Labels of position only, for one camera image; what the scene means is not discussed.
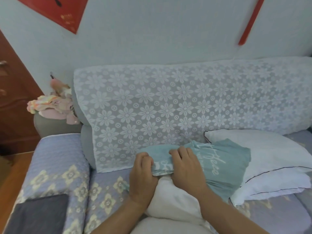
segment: dark gray cloth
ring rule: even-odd
[[[68,195],[26,200],[15,206],[4,234],[62,234]]]

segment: sofa armrest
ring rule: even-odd
[[[80,133],[82,124],[69,125],[66,120],[47,119],[42,117],[38,112],[34,115],[35,128],[41,138],[49,135]]]

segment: hand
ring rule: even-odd
[[[174,185],[199,199],[208,188],[201,165],[192,149],[181,146],[169,151],[174,164]]]
[[[149,206],[158,184],[158,178],[152,175],[153,164],[153,158],[148,153],[138,153],[130,172],[129,196],[143,212]]]

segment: left hand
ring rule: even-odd
[[[153,158],[148,153],[138,153],[130,172],[129,196],[143,212],[149,206],[158,184],[158,178],[152,175],[153,164]]]

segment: white wall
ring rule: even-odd
[[[237,42],[256,0],[89,0],[78,34],[17,0],[0,1],[0,29],[44,93],[49,72],[75,68],[309,55],[312,0],[265,0],[247,43]]]

